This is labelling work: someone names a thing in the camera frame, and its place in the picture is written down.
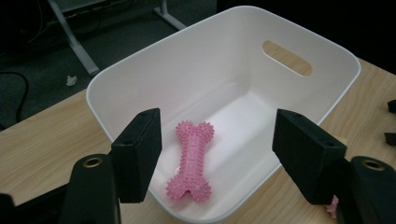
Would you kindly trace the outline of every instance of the bone-shaped toy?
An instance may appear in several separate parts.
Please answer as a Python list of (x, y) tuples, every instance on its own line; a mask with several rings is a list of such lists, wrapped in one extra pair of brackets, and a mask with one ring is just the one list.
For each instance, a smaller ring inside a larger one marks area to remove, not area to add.
[(212, 194), (204, 178), (205, 145), (212, 140), (215, 130), (208, 122), (194, 126), (191, 121), (182, 121), (176, 129), (182, 144), (180, 167), (168, 182), (166, 194), (173, 200), (180, 200), (189, 191), (196, 202), (204, 203)]

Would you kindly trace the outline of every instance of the metal frame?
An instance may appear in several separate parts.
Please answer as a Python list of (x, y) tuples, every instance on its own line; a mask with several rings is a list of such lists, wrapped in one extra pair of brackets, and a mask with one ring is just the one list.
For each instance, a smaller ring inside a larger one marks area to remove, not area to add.
[[(61, 24), (64, 32), (67, 36), (67, 42), (69, 43), (70, 48), (75, 52), (76, 56), (78, 57), (79, 61), (82, 63), (84, 68), (87, 70), (90, 76), (96, 76), (100, 69), (95, 64), (91, 56), (88, 52), (82, 47), (82, 45), (78, 42), (76, 37), (73, 34), (73, 31), (70, 29), (69, 24), (67, 23), (66, 19), (64, 18), (64, 14), (60, 9), (59, 5), (56, 3), (55, 0), (47, 0), (49, 2), (50, 7), (52, 8), (55, 16), (57, 17), (59, 23)], [(154, 8), (154, 11), (164, 20), (169, 22), (178, 30), (182, 30), (186, 28), (186, 25), (175, 19), (173, 16), (168, 14), (167, 3), (166, 0), (160, 0), (160, 6)]]
[(167, 7), (167, 4), (166, 4), (166, 0), (160, 0), (160, 6), (154, 8), (154, 11), (161, 18), (163, 18), (164, 20), (169, 22), (171, 25), (173, 25), (178, 30), (182, 30), (182, 29), (186, 28), (186, 25), (184, 25), (183, 23), (181, 23), (180, 21), (178, 21), (177, 19), (175, 19), (173, 16), (171, 16), (168, 13), (168, 7)]

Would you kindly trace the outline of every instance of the white plastic bin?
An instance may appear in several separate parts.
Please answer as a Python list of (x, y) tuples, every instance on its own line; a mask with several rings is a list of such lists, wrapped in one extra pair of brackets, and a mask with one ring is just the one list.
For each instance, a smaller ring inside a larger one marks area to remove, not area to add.
[[(311, 74), (300, 76), (267, 56), (265, 41), (307, 60)], [(111, 141), (139, 112), (159, 107), (163, 152), (149, 192), (181, 220), (214, 223), (279, 168), (271, 148), (276, 110), (319, 124), (360, 70), (357, 58), (333, 42), (263, 9), (235, 7), (108, 67), (89, 85), (87, 101)], [(213, 193), (204, 204), (166, 196), (181, 154), (175, 128), (187, 119), (215, 128), (204, 169)]]

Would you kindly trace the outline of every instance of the table surface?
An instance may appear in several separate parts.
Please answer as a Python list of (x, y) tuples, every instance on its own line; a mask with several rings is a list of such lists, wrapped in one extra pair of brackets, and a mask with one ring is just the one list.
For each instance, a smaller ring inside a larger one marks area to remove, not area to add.
[[(396, 168), (396, 148), (384, 132), (396, 132), (388, 101), (396, 76), (366, 61), (340, 103), (321, 123), (346, 140), (346, 158), (362, 155)], [(80, 158), (108, 153), (110, 140), (88, 108), (85, 91), (0, 132), (0, 192), (27, 202), (69, 180)], [(139, 204), (121, 205), (122, 223), (176, 223), (148, 193)], [(224, 223), (335, 223), (322, 205), (309, 204), (280, 168)]]

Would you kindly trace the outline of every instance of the bin handle hole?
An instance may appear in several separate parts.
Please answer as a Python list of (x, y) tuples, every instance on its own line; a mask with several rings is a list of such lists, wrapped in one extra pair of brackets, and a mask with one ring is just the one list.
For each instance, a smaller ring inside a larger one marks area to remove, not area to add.
[(262, 43), (262, 50), (268, 57), (283, 64), (300, 76), (307, 77), (312, 73), (312, 66), (309, 62), (270, 40)]

